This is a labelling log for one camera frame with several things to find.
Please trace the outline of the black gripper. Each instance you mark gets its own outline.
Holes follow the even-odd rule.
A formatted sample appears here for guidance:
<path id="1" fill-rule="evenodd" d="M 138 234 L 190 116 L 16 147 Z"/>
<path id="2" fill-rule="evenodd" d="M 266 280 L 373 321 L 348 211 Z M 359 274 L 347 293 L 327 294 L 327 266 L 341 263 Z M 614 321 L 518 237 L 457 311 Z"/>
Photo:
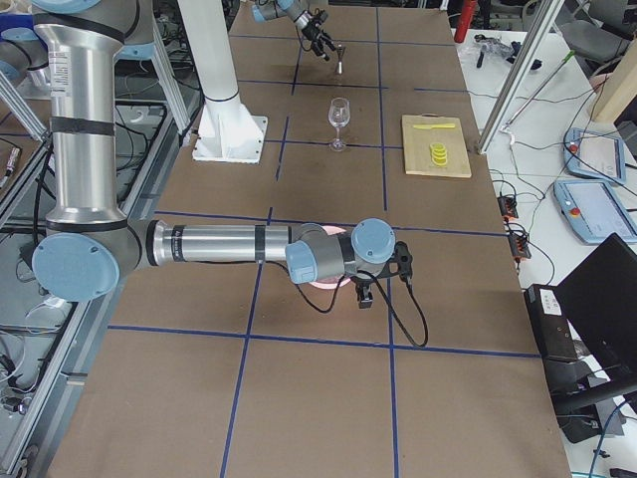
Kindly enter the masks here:
<path id="1" fill-rule="evenodd" d="M 393 273 L 387 268 L 384 268 L 377 273 L 359 269 L 354 275 L 352 275 L 350 280 L 355 284 L 358 307 L 362 310 L 371 308 L 373 305 L 371 286 L 381 279 L 388 279 L 392 277 Z"/>
<path id="2" fill-rule="evenodd" d="M 312 41 L 312 51 L 315 55 L 325 61 L 329 60 L 325 47 L 335 51 L 331 36 L 322 29 L 322 24 L 326 21 L 327 16 L 325 10 L 316 10 L 314 13 L 305 10 L 300 15 L 301 32 L 307 40 Z"/>

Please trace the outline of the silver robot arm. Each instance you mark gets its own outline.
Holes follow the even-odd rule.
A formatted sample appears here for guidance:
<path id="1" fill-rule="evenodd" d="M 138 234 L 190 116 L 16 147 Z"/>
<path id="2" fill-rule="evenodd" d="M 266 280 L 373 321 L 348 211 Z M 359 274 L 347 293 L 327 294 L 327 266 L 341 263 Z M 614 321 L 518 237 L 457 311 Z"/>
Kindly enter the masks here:
<path id="1" fill-rule="evenodd" d="M 48 47 L 56 204 L 33 272 L 69 302 L 109 293 L 119 280 L 166 263 L 283 261 L 295 284 L 384 278 L 399 259 L 392 228 L 376 218 L 329 234 L 298 227 L 134 221 L 116 200 L 113 72 L 117 54 L 149 39 L 152 10 L 138 1 L 37 1 L 34 27 Z"/>
<path id="2" fill-rule="evenodd" d="M 252 6 L 256 22 L 266 22 L 278 18 L 289 18 L 303 38 L 310 42 L 310 50 L 319 58 L 328 61 L 325 48 L 336 50 L 331 36 L 323 29 L 327 12 L 317 8 L 311 12 L 298 0 L 255 1 Z"/>

